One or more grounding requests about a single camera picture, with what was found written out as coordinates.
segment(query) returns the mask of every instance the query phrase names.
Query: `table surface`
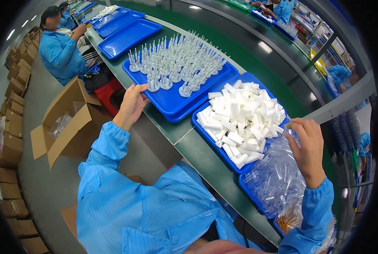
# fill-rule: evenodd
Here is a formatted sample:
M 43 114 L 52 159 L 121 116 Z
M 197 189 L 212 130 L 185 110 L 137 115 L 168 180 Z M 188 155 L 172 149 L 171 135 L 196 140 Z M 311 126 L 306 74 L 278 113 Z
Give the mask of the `table surface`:
M 152 10 L 151 8 L 154 8 L 132 2 L 122 2 L 122 4 L 114 2 L 112 4 L 123 5 L 124 7 L 145 12 L 147 14 Z M 159 7 L 156 14 L 158 15 L 158 18 L 166 21 L 168 21 L 168 18 L 170 21 L 176 16 L 175 12 Z M 178 17 L 179 20 L 175 20 L 177 22 L 179 21 L 179 23 L 173 22 L 174 25 L 187 30 L 184 24 L 190 24 L 187 26 L 195 29 L 201 34 L 208 35 L 207 38 L 210 38 L 209 41 L 218 41 L 218 45 L 221 46 L 221 48 L 224 48 L 225 51 L 227 50 L 227 55 L 231 55 L 231 58 L 241 67 L 257 76 L 257 78 L 267 86 L 267 88 L 287 109 L 287 112 L 291 117 L 303 117 L 307 114 L 307 111 L 291 91 L 291 88 L 278 78 L 278 76 L 258 57 L 250 54 L 246 48 L 238 46 L 238 43 L 232 38 L 221 33 L 216 33 L 213 29 L 210 29 L 204 24 L 182 15 L 178 15 Z M 152 16 L 148 15 L 145 18 L 154 20 Z M 154 39 L 157 41 L 164 36 L 171 37 L 173 34 L 176 34 L 176 31 L 171 29 L 173 28 L 173 25 L 169 25 L 170 26 L 167 27 L 164 25 L 160 32 L 141 41 L 136 47 L 140 48 L 141 44 L 149 44 Z M 122 63 L 128 58 L 127 53 L 122 54 L 117 59 L 109 60 L 97 49 L 97 45 L 103 40 L 98 33 L 93 28 L 89 28 L 86 32 L 86 36 L 115 77 L 125 88 L 128 88 L 133 81 L 122 69 Z M 214 148 L 212 148 L 194 128 L 191 123 L 191 115 L 188 115 L 178 123 L 169 123 L 152 104 L 148 104 L 145 107 L 144 113 L 193 166 L 193 168 L 195 168 L 195 170 L 217 191 L 217 193 L 219 193 L 258 232 L 273 243 L 273 245 L 279 245 L 282 239 L 273 228 L 271 222 L 258 211 L 257 206 L 241 189 L 238 184 L 238 174 L 232 171 L 230 166 L 224 162 L 222 157 L 217 154 Z M 324 157 L 324 168 L 326 167 L 331 167 L 329 156 Z

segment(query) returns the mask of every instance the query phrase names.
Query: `gray floor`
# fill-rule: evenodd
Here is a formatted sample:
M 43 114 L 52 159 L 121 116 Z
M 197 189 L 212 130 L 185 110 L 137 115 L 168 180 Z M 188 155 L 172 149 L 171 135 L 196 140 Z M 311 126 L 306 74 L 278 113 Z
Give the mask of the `gray floor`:
M 42 123 L 48 106 L 63 86 L 42 65 L 39 56 L 32 64 L 31 74 L 22 123 L 24 154 L 19 165 L 20 185 L 36 227 L 50 251 L 85 253 L 60 214 L 60 209 L 77 203 L 78 165 L 84 159 L 60 156 L 50 171 L 46 155 L 37 160 L 32 155 L 30 131 Z M 128 154 L 121 160 L 119 171 L 140 175 L 148 184 L 153 184 L 168 166 L 181 158 L 143 114 L 131 130 Z

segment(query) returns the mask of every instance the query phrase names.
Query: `black cap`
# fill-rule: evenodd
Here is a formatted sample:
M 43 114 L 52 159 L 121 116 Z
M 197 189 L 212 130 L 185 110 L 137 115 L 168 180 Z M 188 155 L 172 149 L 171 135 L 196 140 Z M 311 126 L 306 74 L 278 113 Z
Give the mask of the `black cap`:
M 67 2 L 63 2 L 59 5 L 59 7 L 66 7 L 66 6 L 69 6 L 69 4 Z
M 40 18 L 40 24 L 45 24 L 48 17 L 55 17 L 58 13 L 62 12 L 64 7 L 57 7 L 55 5 L 49 6 Z

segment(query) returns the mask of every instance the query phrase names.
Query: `red stool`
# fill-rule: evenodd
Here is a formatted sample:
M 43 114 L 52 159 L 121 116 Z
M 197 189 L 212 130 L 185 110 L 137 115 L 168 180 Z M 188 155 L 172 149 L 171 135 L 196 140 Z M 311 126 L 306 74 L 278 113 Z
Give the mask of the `red stool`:
M 115 117 L 120 110 L 125 94 L 125 89 L 121 83 L 114 77 L 108 83 L 93 91 L 110 115 Z

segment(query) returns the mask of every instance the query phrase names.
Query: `yellow object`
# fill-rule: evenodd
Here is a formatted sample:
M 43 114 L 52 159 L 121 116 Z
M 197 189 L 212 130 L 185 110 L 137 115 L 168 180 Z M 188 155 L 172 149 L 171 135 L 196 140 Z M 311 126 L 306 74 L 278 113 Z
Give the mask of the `yellow object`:
M 310 49 L 310 54 L 309 54 L 309 58 L 312 60 L 314 58 L 314 56 L 316 55 L 316 52 L 311 48 Z M 314 64 L 318 70 L 323 74 L 323 75 L 326 75 L 326 65 L 324 64 L 324 62 L 319 58 L 315 64 Z

